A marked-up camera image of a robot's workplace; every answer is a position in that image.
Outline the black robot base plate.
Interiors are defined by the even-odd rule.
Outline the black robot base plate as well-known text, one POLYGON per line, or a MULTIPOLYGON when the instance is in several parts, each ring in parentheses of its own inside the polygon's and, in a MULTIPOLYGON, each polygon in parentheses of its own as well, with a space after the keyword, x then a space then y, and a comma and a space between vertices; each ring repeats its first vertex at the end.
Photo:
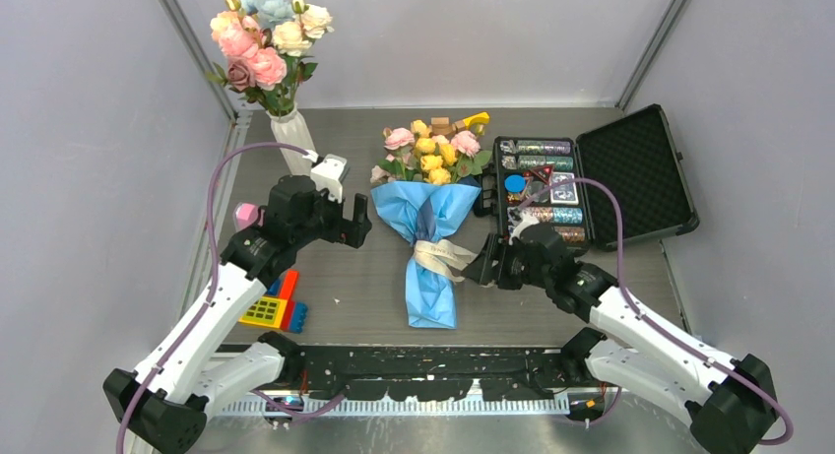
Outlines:
POLYGON ((545 400, 602 382, 558 350, 501 347, 304 346, 268 390, 315 400, 459 401, 473 389, 490 402, 545 400))

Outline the blue paper bouquet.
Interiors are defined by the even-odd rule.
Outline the blue paper bouquet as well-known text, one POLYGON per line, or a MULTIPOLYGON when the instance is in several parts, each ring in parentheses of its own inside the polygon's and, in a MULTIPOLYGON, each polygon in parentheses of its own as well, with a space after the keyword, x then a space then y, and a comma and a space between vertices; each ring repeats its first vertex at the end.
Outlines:
MULTIPOLYGON (((386 151, 371 170, 377 216, 412 248, 418 240, 450 240, 482 195, 479 178, 492 153, 481 144, 485 127, 433 136, 430 120, 382 132, 386 151)), ((454 329, 457 307, 453 283, 410 258, 405 303, 413 328, 454 329)))

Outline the cream satin ribbon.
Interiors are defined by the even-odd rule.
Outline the cream satin ribbon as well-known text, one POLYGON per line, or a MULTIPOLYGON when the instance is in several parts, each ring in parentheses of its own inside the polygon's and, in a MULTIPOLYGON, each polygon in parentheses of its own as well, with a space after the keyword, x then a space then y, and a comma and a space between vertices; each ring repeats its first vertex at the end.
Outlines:
POLYGON ((477 254, 448 239, 437 242, 418 240, 413 257, 427 271, 453 283, 461 283, 465 280, 463 271, 475 261, 477 254))

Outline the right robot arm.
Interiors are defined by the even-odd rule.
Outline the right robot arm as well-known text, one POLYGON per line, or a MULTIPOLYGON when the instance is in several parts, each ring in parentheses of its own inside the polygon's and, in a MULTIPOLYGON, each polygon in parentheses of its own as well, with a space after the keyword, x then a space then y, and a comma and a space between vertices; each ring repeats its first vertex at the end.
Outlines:
POLYGON ((709 453, 750 453, 778 419, 770 367, 733 357, 662 318, 602 268, 575 258, 549 225, 505 239, 490 235, 462 272, 502 290, 533 286, 586 322, 561 349, 575 385, 622 387, 685 423, 709 453))

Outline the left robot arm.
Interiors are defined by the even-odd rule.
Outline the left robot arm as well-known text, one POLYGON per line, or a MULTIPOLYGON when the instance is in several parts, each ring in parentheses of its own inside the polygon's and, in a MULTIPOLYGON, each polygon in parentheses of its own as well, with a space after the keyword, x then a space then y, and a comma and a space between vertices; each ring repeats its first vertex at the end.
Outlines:
POLYGON ((364 244, 372 228, 368 198, 355 194, 347 219, 336 195, 341 189, 340 182, 318 185, 304 175, 281 178, 254 222, 214 254, 208 285, 171 332, 133 369, 110 372, 103 391, 120 423, 117 452, 132 433, 160 453, 185 453, 227 405, 264 384, 289 389, 300 380, 299 345, 274 331, 233 359, 212 369, 206 365, 303 247, 316 240, 364 244))

